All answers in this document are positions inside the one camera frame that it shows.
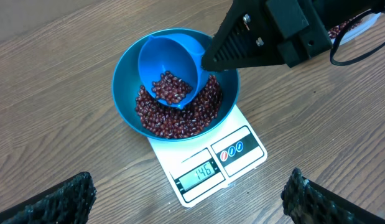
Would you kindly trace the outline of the blue plastic measuring scoop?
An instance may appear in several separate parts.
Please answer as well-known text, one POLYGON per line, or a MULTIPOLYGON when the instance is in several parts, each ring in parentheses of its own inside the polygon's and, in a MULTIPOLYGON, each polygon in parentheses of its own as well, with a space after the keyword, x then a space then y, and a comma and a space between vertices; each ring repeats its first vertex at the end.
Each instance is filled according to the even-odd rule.
POLYGON ((211 37, 201 32, 150 35, 138 57, 138 72, 145 89, 152 96, 153 83, 166 71, 182 79, 192 91, 172 107, 182 109, 205 87, 210 73, 202 68, 202 58, 211 37))

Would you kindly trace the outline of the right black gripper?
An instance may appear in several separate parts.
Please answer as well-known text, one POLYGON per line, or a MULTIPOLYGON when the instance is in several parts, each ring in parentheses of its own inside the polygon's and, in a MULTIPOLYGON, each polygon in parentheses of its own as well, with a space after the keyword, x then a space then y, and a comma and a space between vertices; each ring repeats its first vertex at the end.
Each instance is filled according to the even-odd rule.
POLYGON ((211 72, 286 64, 327 50, 334 55, 347 30, 385 12, 385 1, 234 0, 202 57, 211 72), (332 42, 328 30, 352 19, 332 42))

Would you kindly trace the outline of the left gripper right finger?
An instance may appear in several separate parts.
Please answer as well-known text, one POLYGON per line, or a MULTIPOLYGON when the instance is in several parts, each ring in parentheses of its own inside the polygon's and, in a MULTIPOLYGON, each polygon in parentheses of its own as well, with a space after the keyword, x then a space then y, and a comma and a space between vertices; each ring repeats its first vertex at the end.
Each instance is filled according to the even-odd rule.
POLYGON ((305 178, 294 168, 281 193, 284 214, 294 223, 385 224, 374 215, 305 178))

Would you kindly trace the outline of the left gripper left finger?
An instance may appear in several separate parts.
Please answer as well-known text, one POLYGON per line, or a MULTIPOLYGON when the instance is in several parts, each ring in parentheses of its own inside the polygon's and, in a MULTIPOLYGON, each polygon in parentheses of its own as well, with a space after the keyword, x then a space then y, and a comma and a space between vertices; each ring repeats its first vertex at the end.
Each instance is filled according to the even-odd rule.
POLYGON ((96 200, 89 172, 73 177, 0 213, 0 223, 86 224, 96 200))

